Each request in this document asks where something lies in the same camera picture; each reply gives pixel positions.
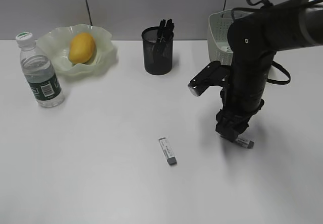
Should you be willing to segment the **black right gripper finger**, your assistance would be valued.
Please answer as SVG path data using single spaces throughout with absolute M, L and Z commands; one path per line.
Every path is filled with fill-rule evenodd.
M 238 138 L 238 136 L 239 136 L 239 133 L 234 131 L 234 130 L 233 131 L 229 130 L 229 131 L 222 132 L 222 137 L 224 139 L 230 141 L 230 142 L 235 142 L 236 139 Z

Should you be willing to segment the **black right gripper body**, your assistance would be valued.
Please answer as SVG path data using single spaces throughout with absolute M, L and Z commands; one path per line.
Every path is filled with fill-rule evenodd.
M 275 54 L 267 52 L 252 61 L 233 56 L 224 105 L 216 115 L 216 131 L 221 136 L 229 130 L 242 134 L 250 118 L 262 108 L 262 95 Z

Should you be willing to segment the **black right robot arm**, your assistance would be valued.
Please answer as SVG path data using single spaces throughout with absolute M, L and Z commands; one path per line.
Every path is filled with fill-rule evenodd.
M 216 131 L 235 141 L 263 107 L 262 95 L 277 52 L 322 45 L 322 0 L 288 0 L 237 19 L 228 31 L 230 66 L 220 66 L 223 108 Z

